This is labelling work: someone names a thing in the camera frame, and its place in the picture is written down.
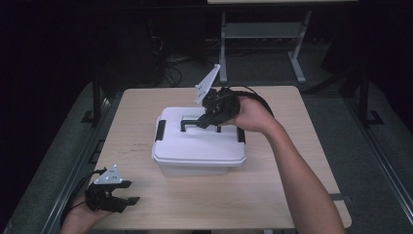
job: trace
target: white container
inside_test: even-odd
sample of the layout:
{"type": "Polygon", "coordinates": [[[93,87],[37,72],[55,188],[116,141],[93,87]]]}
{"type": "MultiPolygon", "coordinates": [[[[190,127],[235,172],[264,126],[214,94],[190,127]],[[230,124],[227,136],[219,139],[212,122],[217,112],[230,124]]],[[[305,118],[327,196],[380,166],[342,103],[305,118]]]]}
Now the white container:
{"type": "Polygon", "coordinates": [[[168,107],[162,112],[152,158],[165,176],[222,175],[244,162],[244,131],[236,126],[222,126],[218,133],[214,126],[187,125],[181,132],[181,120],[196,120],[204,113],[201,107],[168,107]]]}

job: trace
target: table top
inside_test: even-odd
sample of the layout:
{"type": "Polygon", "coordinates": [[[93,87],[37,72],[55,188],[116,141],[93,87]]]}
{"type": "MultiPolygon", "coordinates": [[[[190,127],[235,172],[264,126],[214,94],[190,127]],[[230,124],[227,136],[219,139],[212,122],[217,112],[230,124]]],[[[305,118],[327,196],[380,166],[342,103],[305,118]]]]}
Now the table top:
{"type": "MultiPolygon", "coordinates": [[[[266,99],[298,151],[330,194],[340,193],[304,102],[295,87],[251,87],[266,99]]],[[[157,118],[170,106],[196,106],[195,88],[138,89],[124,92],[97,169],[117,165],[128,189],[117,197],[140,197],[135,206],[113,214],[97,229],[277,229],[293,228],[270,144],[245,132],[246,160],[226,175],[165,177],[151,158],[157,118]]],[[[346,227],[344,201],[335,205],[346,227]]]]}

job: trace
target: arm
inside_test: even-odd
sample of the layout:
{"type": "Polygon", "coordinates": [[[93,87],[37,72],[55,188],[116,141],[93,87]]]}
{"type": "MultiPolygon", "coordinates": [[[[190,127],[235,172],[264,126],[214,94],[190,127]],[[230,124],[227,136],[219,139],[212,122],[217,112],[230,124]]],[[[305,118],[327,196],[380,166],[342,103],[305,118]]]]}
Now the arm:
{"type": "Polygon", "coordinates": [[[92,211],[84,203],[85,196],[81,196],[73,203],[73,209],[67,214],[63,225],[60,229],[60,234],[84,234],[94,227],[101,219],[111,215],[111,212],[92,211]]]}
{"type": "Polygon", "coordinates": [[[240,113],[226,124],[262,133],[270,142],[298,233],[345,233],[328,192],[299,154],[284,127],[258,101],[241,97],[240,113]]]}

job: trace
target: box lid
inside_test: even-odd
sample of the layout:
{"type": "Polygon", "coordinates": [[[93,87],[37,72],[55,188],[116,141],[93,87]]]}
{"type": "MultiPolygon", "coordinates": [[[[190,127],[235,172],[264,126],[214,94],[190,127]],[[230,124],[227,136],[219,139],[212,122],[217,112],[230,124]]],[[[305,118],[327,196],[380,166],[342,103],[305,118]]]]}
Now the box lid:
{"type": "Polygon", "coordinates": [[[209,126],[201,129],[185,126],[181,132],[181,120],[197,120],[205,110],[201,107],[168,107],[158,119],[157,138],[152,157],[162,164],[236,167],[245,160],[245,143],[239,140],[236,126],[209,126]]]}

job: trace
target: human hand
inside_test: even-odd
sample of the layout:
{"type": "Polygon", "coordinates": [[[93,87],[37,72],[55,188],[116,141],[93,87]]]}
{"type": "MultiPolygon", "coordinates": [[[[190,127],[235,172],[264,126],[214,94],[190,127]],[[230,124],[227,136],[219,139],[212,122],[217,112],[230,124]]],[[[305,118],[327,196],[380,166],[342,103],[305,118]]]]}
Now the human hand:
{"type": "Polygon", "coordinates": [[[87,233],[101,219],[112,214],[112,212],[107,211],[92,211],[88,205],[86,205],[85,199],[85,195],[75,199],[73,208],[64,220],[60,234],[87,233]]]}
{"type": "Polygon", "coordinates": [[[245,131],[266,134],[277,120],[257,100],[250,97],[239,97],[240,113],[222,125],[235,125],[245,131]]]}

